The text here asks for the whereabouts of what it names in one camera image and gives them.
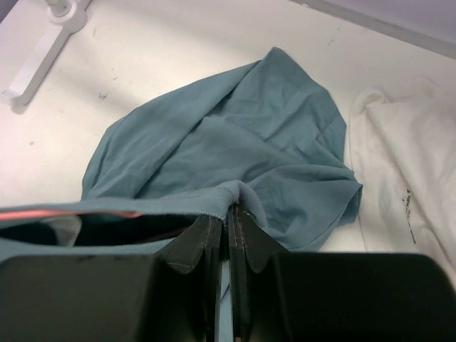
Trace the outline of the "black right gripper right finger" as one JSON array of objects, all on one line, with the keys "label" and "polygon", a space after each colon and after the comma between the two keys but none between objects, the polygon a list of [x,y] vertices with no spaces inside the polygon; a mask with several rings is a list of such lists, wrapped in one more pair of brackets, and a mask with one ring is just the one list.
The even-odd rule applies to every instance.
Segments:
[{"label": "black right gripper right finger", "polygon": [[228,246],[235,341],[290,341],[280,258],[288,251],[240,205],[229,209]]}]

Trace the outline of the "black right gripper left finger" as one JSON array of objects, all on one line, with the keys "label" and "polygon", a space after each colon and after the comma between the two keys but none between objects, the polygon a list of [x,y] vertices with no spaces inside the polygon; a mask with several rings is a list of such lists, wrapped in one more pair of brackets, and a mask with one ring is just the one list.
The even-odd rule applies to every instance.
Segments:
[{"label": "black right gripper left finger", "polygon": [[163,249],[156,283],[157,341],[217,341],[222,223],[200,217]]}]

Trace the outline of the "blue t shirt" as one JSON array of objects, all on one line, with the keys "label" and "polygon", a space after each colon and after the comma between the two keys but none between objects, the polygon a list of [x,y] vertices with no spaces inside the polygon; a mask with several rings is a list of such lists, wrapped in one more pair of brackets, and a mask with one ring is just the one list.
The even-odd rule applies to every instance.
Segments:
[{"label": "blue t shirt", "polygon": [[279,48],[113,123],[73,203],[1,211],[3,341],[157,341],[160,254],[200,217],[222,223],[217,341],[235,341],[228,223],[240,205],[288,251],[352,222],[361,185],[328,91]]}]

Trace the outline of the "white cloth on table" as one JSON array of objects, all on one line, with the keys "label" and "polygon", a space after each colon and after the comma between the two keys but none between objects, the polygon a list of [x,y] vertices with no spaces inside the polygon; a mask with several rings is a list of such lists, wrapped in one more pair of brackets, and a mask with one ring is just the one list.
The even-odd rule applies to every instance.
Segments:
[{"label": "white cloth on table", "polygon": [[409,252],[455,278],[455,95],[426,77],[372,87],[349,116],[366,250]]}]

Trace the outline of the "white clothes rack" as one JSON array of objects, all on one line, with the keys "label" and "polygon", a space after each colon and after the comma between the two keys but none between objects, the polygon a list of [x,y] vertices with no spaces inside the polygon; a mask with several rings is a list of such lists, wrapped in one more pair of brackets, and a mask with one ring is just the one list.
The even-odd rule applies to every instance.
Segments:
[{"label": "white clothes rack", "polygon": [[1,92],[2,102],[17,108],[31,101],[68,38],[85,26],[89,4],[89,1],[46,2],[46,29],[9,87]]}]

